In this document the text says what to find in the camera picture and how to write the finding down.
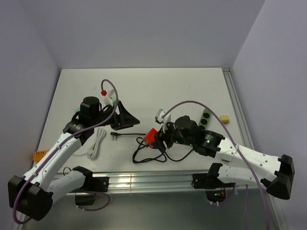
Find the red cube plug adapter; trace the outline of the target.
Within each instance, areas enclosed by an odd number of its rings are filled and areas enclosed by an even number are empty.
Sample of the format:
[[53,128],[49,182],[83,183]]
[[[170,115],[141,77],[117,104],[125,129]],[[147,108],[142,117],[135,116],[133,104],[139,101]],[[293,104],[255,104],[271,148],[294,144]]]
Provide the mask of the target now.
[[155,142],[155,134],[157,133],[157,130],[155,128],[152,128],[143,138],[142,141],[148,145],[150,148],[153,148],[153,143]]

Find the yellow plug adapter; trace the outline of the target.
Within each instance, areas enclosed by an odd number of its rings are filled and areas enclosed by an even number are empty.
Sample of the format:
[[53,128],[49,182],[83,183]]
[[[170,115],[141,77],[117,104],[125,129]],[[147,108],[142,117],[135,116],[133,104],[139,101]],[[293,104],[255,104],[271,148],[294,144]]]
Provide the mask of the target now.
[[220,116],[220,120],[223,124],[229,124],[230,120],[229,120],[229,116],[228,115],[221,115]]

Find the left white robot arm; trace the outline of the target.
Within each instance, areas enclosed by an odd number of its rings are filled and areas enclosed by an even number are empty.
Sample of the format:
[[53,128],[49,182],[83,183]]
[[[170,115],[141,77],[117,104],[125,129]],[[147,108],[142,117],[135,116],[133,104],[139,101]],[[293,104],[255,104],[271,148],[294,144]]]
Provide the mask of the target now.
[[110,126],[113,130],[121,130],[138,124],[140,121],[125,109],[121,101],[102,107],[98,98],[85,97],[80,110],[39,163],[22,177],[13,176],[9,180],[9,204],[13,209],[14,221],[26,223],[18,220],[17,212],[30,219],[41,220],[53,204],[67,193],[92,189],[93,173],[81,166],[73,168],[58,180],[54,180],[54,177],[70,156],[89,139],[96,127]]

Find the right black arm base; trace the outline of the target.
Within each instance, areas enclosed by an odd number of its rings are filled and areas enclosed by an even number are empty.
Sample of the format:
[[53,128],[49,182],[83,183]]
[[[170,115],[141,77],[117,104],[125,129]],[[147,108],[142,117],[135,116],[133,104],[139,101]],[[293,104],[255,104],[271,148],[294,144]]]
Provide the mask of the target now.
[[209,177],[207,173],[194,173],[191,186],[203,189],[210,205],[219,206],[227,202],[236,193],[235,183],[223,183],[217,178]]

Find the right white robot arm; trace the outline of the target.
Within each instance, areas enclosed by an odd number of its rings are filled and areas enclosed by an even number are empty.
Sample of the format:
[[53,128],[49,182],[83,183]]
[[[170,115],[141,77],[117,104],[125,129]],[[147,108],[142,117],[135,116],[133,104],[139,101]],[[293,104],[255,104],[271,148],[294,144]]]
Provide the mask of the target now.
[[210,188],[221,183],[259,185],[276,198],[290,199],[295,175],[292,157],[272,156],[234,144],[222,134],[201,128],[187,115],[175,122],[170,116],[156,116],[155,121],[162,127],[151,142],[154,148],[164,153],[180,144],[214,160],[204,178]]

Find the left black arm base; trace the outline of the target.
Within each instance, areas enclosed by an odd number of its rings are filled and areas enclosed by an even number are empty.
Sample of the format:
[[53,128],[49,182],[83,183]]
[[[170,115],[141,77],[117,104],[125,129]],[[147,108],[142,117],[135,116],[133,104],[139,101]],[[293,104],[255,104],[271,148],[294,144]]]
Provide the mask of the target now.
[[93,177],[87,187],[74,190],[75,204],[79,207],[92,206],[99,197],[105,197],[106,203],[102,208],[106,207],[111,201],[110,196],[107,194],[108,185],[109,177]]

